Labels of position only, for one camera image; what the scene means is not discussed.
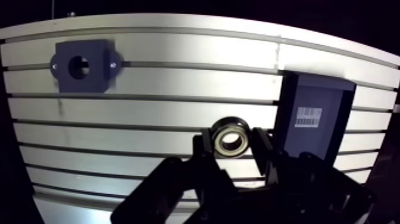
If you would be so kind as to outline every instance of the white slotted panel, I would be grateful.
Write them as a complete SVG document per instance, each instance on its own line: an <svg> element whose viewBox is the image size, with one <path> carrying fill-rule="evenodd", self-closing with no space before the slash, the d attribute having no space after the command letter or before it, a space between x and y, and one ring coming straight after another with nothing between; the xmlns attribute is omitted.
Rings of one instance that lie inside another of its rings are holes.
<svg viewBox="0 0 400 224"><path fill-rule="evenodd" d="M354 111L350 112L346 130L385 130L391 113Z"/></svg>
<svg viewBox="0 0 400 224"><path fill-rule="evenodd" d="M261 35L278 36L279 25L262 21L245 20L210 15L136 13L92 15L86 17L59 18L6 27L0 30L0 38L13 38L38 33L67 30L115 28L115 27L172 27L225 30Z"/></svg>
<svg viewBox="0 0 400 224"><path fill-rule="evenodd" d="M46 224L111 224L111 211L75 206L34 198L37 209ZM181 224L189 213L172 213L166 224Z"/></svg>
<svg viewBox="0 0 400 224"><path fill-rule="evenodd" d="M115 175L147 176L163 160L163 158L73 153L31 147L20 147L20 150L24 162L28 164ZM231 178L260 176L253 159L226 159L217 160L217 163L221 169L226 169Z"/></svg>
<svg viewBox="0 0 400 224"><path fill-rule="evenodd" d="M48 69L6 71L4 79L8 93L58 93ZM124 68L105 93L278 100L281 84L281 76L269 74Z"/></svg>
<svg viewBox="0 0 400 224"><path fill-rule="evenodd" d="M371 170L363 170L363 171L357 171L357 172L352 172L352 173L346 173L346 175L358 183L365 183L367 181L370 173L371 173Z"/></svg>
<svg viewBox="0 0 400 224"><path fill-rule="evenodd" d="M1 45L3 66L49 63L58 42L110 39L124 61L226 64L273 69L277 43L221 36L118 33L38 39Z"/></svg>
<svg viewBox="0 0 400 224"><path fill-rule="evenodd" d="M279 69L343 77L397 88L400 70L357 58L293 45L280 45Z"/></svg>
<svg viewBox="0 0 400 224"><path fill-rule="evenodd" d="M384 133L345 134L339 151L376 150L381 147L384 138Z"/></svg>
<svg viewBox="0 0 400 224"><path fill-rule="evenodd" d="M123 129L100 129L14 123L19 142L86 148L92 150L137 153L192 153L196 133L158 132ZM339 151L374 150L380 148L384 133L344 134Z"/></svg>
<svg viewBox="0 0 400 224"><path fill-rule="evenodd" d="M311 30L300 29L297 27L279 25L279 34L282 38L304 41L308 43L316 43L317 45L329 46L332 48L342 49L354 52L356 54L380 59L392 64L400 64L400 57L397 55L373 48L361 43L349 41L336 36L327 35Z"/></svg>
<svg viewBox="0 0 400 224"><path fill-rule="evenodd" d="M334 167L338 170L351 170L373 166L378 153L340 155L336 157Z"/></svg>
<svg viewBox="0 0 400 224"><path fill-rule="evenodd" d="M394 91L357 86L353 106L392 110L396 95Z"/></svg>
<svg viewBox="0 0 400 224"><path fill-rule="evenodd" d="M55 172L33 167L27 167L27 171L29 178L33 183L103 194L127 196L142 182L140 180L132 179L104 178L98 176ZM264 181L235 182L234 184L235 186L255 188L264 186ZM183 195L183 198L196 199L197 197L195 191L191 190L186 191Z"/></svg>
<svg viewBox="0 0 400 224"><path fill-rule="evenodd" d="M222 117L237 116L250 126L272 128L277 110L269 105L139 100L10 98L8 102L15 119L186 127L210 127Z"/></svg>

